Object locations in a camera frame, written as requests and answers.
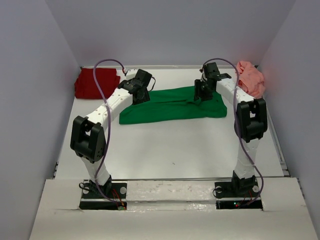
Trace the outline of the green t shirt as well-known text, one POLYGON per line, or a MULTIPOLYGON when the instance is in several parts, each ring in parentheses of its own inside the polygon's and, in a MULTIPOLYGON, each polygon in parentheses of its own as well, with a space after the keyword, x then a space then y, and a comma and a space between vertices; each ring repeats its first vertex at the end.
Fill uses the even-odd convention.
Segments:
POLYGON ((153 90, 150 100, 131 105, 119 115, 120 125, 157 123, 173 120, 201 118, 225 118, 227 107, 220 94, 213 93, 212 99, 194 99, 194 87, 153 90))

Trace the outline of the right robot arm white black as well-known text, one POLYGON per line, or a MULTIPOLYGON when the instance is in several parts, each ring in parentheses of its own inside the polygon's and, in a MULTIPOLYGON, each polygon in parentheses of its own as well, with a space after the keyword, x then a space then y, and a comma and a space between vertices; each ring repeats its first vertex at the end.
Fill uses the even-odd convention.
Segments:
POLYGON ((220 73, 215 62, 205 63, 200 72, 201 78, 194 81, 195 100, 209 101, 214 94, 228 100, 233 107, 234 131, 239 139, 232 178, 215 183, 213 195, 217 199, 242 198, 246 194, 258 197, 260 187, 255 176, 255 158, 260 140, 268 129, 266 101, 242 90, 229 74, 220 73))

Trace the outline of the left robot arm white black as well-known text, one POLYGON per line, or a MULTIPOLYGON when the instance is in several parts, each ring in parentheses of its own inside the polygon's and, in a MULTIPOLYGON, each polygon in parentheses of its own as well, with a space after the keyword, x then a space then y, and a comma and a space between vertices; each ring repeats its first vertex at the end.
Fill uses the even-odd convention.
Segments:
POLYGON ((150 100, 148 85, 154 77, 142 69, 131 69, 103 104, 72 123, 70 148, 83 161, 89 174, 88 190, 106 198, 112 188, 112 176, 105 165, 110 145, 111 123, 131 105, 150 100))

